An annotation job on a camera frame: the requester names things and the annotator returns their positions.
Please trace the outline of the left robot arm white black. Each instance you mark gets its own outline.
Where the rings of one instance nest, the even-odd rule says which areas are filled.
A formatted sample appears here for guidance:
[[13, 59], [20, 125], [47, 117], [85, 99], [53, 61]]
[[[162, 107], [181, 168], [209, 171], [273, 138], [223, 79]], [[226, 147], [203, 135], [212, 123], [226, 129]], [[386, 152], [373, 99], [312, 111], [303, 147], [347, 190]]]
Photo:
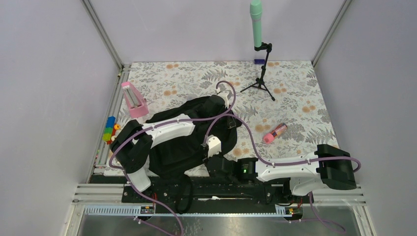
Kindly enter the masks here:
[[147, 171], [164, 179], [180, 179], [207, 163], [209, 155], [225, 154], [237, 143], [241, 122], [219, 95], [191, 99], [153, 115], [144, 124], [129, 121], [111, 143], [111, 151], [140, 202], [152, 197]]

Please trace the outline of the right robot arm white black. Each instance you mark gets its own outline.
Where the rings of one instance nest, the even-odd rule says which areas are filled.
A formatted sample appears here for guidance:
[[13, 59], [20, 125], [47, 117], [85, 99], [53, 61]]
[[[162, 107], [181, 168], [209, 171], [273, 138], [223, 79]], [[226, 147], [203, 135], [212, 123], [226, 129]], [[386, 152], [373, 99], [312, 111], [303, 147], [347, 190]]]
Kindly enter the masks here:
[[316, 151], [308, 154], [283, 159], [232, 161], [219, 153], [204, 160], [211, 177], [228, 178], [236, 183], [288, 180], [282, 196], [290, 203], [317, 189], [356, 189], [353, 162], [355, 159], [348, 152], [327, 144], [318, 145]]

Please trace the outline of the black student backpack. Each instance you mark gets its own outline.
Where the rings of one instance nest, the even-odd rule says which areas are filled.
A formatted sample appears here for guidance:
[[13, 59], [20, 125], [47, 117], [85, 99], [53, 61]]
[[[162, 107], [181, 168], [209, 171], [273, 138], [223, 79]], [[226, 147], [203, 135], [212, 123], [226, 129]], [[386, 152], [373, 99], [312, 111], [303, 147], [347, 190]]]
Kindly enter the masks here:
[[[199, 118], [199, 97], [189, 100], [181, 106], [153, 115], [147, 123], [156, 123], [185, 114], [190, 118]], [[192, 204], [193, 185], [185, 171], [203, 164], [206, 150], [203, 149], [207, 129], [213, 120], [199, 121], [189, 136], [182, 136], [153, 147], [149, 153], [149, 170], [161, 178], [180, 181], [180, 191], [176, 196], [175, 211], [183, 214]], [[210, 131], [221, 140], [222, 151], [228, 153], [237, 143], [237, 128], [241, 122], [232, 117], [222, 117]]]

